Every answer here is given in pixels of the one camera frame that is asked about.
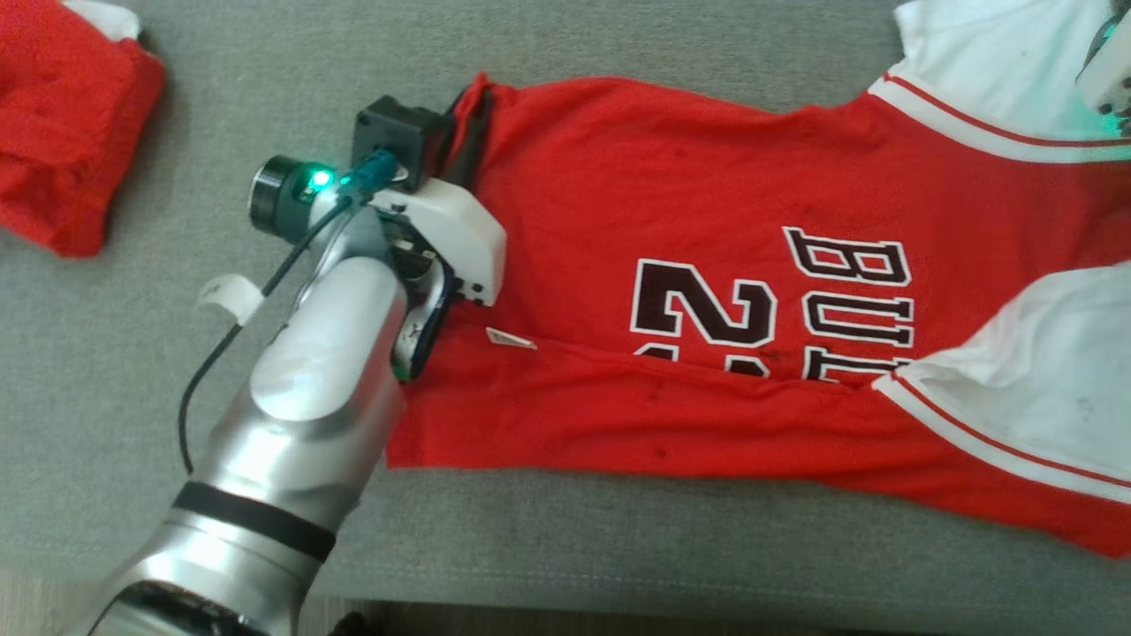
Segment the folded red cloth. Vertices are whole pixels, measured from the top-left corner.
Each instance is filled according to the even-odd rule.
[[[0,225],[94,256],[165,70],[54,0],[6,0],[0,42]]]

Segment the black cable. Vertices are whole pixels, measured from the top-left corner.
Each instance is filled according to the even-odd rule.
[[[269,296],[271,292],[275,291],[275,287],[283,282],[283,277],[286,276],[287,272],[290,272],[292,267],[294,267],[294,264],[297,263],[302,252],[307,251],[307,248],[310,247],[310,242],[314,240],[314,237],[325,230],[331,221],[338,217],[338,215],[348,209],[352,204],[353,199],[348,195],[338,196],[338,203],[330,208],[330,212],[322,215],[322,217],[314,223],[301,241],[295,243],[291,253],[287,255],[286,260],[279,265],[278,269],[275,270],[275,274],[273,274],[270,280],[267,281],[267,284],[264,285],[264,298]],[[208,375],[208,371],[211,370],[213,364],[219,360],[221,355],[224,355],[228,345],[232,344],[232,341],[234,341],[235,336],[238,336],[242,330],[243,327],[239,324],[232,325],[232,328],[227,330],[227,334],[218,343],[216,343],[216,347],[208,354],[208,358],[205,358],[204,363],[197,368],[197,372],[192,375],[192,379],[189,380],[188,386],[184,387],[184,393],[181,395],[181,409],[176,415],[176,441],[181,448],[181,461],[184,462],[184,470],[190,475],[192,474],[192,457],[189,455],[189,402],[192,401],[192,394],[196,393],[197,386],[201,380],[204,380],[205,376]]]

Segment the cloth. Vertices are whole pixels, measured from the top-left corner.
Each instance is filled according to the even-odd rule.
[[[517,86],[616,75],[786,112],[843,104],[903,58],[897,0],[601,11],[420,0],[361,12],[313,0],[273,11],[112,1],[143,17],[171,84],[98,258],[59,259],[0,230],[0,298],[19,299],[0,303],[0,481],[19,484],[3,489],[0,515],[9,571],[101,579],[183,485],[171,405],[225,328],[190,311],[197,290],[230,270],[262,281],[286,256],[239,213],[267,157],[344,165],[359,108],[390,94],[442,110],[480,67]],[[364,63],[339,63],[360,41]],[[201,385],[193,454],[302,283],[301,272],[283,282]],[[379,471],[362,499],[316,594],[939,634],[1119,635],[1131,625],[1129,562],[814,483],[408,470]]]
[[[628,79],[481,76],[457,114],[491,93],[475,191],[508,232],[504,287],[451,312],[390,465],[812,479],[1126,553],[1125,369],[1060,394],[1103,402],[1088,421],[995,411],[1056,395],[1024,361],[1083,368],[1104,346],[1089,325],[1131,317],[1112,269],[1131,258],[1131,144],[1056,74],[1028,72],[1071,68],[1105,7],[912,3],[904,62],[840,108],[784,115]],[[1082,335],[1041,349],[1043,318],[1011,308],[1064,276],[1063,302],[1097,284],[1110,298],[1044,303],[1074,316],[1047,333]],[[996,355],[982,343],[1002,325],[1039,335]],[[953,409],[974,389],[929,386],[936,368],[977,401]],[[1025,389],[998,392],[1005,376]],[[1065,431],[1077,442],[1055,446]]]
[[[139,28],[101,2],[11,0],[0,12],[0,224],[60,256],[98,252],[164,84]]]

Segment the gray fabric surface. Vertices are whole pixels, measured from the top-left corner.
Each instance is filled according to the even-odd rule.
[[[183,480],[176,402],[226,325],[195,294],[226,272],[262,282],[286,251],[242,209],[267,157],[340,163],[361,106],[389,93],[440,108],[481,68],[516,84],[625,75],[783,110],[849,100],[899,58],[893,0],[126,3],[170,85],[104,253],[67,263],[0,233],[0,564],[75,577],[129,555]],[[297,282],[202,385],[196,448]],[[936,631],[1131,625],[1126,562],[800,483],[381,474],[317,585]]]

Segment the white trim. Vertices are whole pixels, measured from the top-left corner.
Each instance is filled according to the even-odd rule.
[[[906,377],[904,377],[904,379],[915,385],[914,381],[907,379]],[[942,437],[959,449],[994,467],[1037,483],[1071,490],[1081,495],[1090,495],[1093,497],[1099,497],[1111,501],[1119,501],[1121,504],[1131,504],[1131,488],[1129,487],[1098,480],[1071,471],[1060,470],[1054,466],[1038,464],[1031,459],[1020,455],[1015,455],[1013,453],[978,439],[969,432],[956,427],[949,420],[935,412],[930,405],[924,404],[915,396],[915,394],[907,390],[906,387],[900,385],[899,381],[890,375],[874,380],[872,383],[872,388],[888,396],[888,398],[895,402],[896,405],[938,433],[939,437]],[[916,388],[920,392],[924,390],[923,387],[917,385]]]
[[[1004,158],[1034,163],[1088,163],[1131,160],[1131,144],[1115,146],[1043,146],[1010,139],[965,121],[916,95],[880,78],[867,92],[904,114],[959,144]]]
[[[810,258],[813,259],[813,263],[815,263],[818,265],[830,265],[830,266],[834,266],[834,267],[844,267],[845,269],[848,269],[849,267],[852,267],[852,264],[848,263],[847,258],[845,258],[845,251],[844,250],[835,250],[832,248],[805,248],[805,250],[809,252]],[[817,260],[817,252],[819,252],[819,251],[827,251],[827,252],[835,253],[837,256],[837,258],[840,259],[840,263],[837,263],[836,265],[834,265],[831,263],[824,263],[822,260]],[[891,273],[892,272],[891,272],[890,267],[888,268],[888,272],[884,272],[884,274],[891,274]]]
[[[141,35],[141,20],[124,7],[94,0],[63,0],[63,6],[90,23],[111,42],[137,40]]]
[[[659,342],[649,342],[640,346],[640,349],[632,352],[632,355],[648,355],[648,351],[653,349],[658,349],[661,351],[666,351],[672,354],[672,362],[680,361],[680,345],[677,344],[664,344]],[[649,358],[655,358],[655,355],[648,355]]]

